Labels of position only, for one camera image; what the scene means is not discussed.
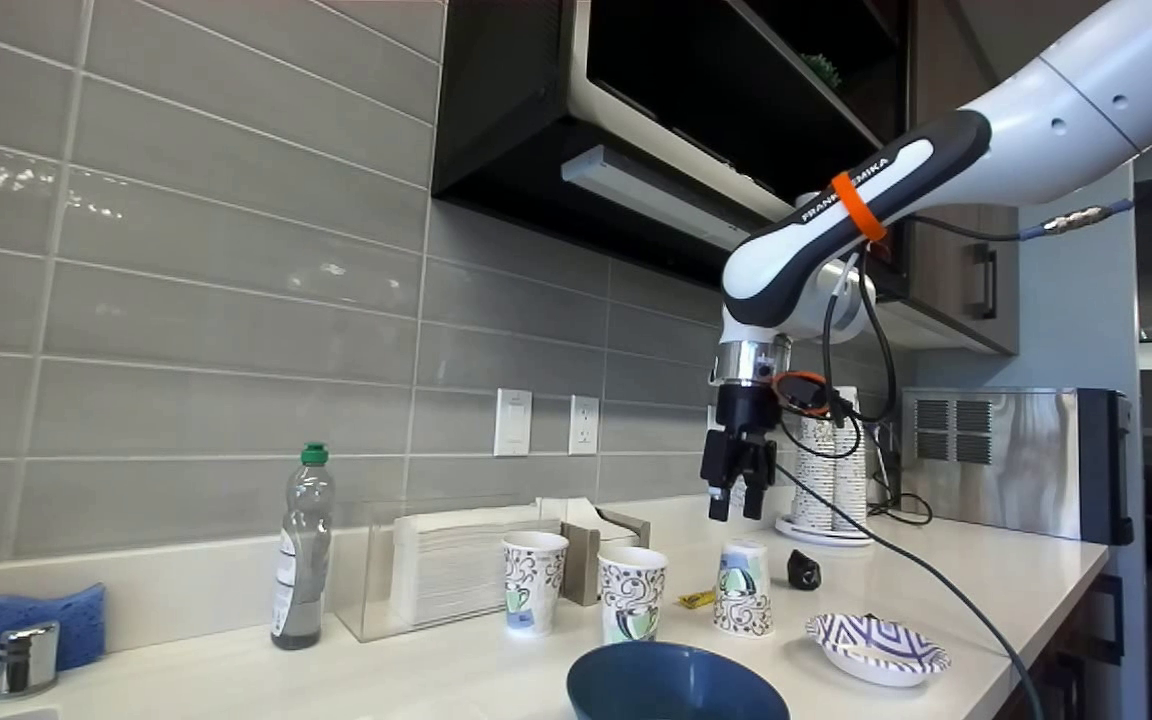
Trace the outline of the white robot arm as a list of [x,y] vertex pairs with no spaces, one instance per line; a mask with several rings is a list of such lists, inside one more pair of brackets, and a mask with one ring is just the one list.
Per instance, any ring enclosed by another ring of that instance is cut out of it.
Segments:
[[744,518],[765,513],[782,421],[769,352],[802,320],[824,262],[880,244],[925,209],[1049,206],[1147,147],[1152,0],[1109,0],[986,96],[837,172],[787,222],[735,244],[722,271],[715,426],[701,462],[710,518],[729,518],[735,484]]

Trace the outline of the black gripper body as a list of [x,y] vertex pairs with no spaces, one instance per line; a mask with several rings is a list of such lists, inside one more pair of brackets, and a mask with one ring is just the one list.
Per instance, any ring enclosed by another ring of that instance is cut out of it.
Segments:
[[714,370],[714,426],[704,438],[701,475],[714,489],[747,480],[769,489],[778,446],[769,431],[782,421],[774,376],[784,370],[784,339],[725,339]]

